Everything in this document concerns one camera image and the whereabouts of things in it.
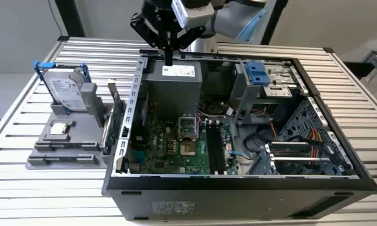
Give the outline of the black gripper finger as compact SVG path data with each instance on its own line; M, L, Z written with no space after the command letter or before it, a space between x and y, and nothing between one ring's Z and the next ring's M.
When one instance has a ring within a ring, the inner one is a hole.
M168 44L168 35L164 30L164 25L160 16L156 17L156 30L158 33L151 29L146 23L146 17L143 13L136 13L131 19L131 27L151 45L151 47L158 47L159 50L164 51L164 61L166 65L170 66L170 44Z
M178 37L178 31L171 32L170 45L168 45L168 65L174 65L174 51L186 49L191 43L206 32L206 27L191 28L180 37Z

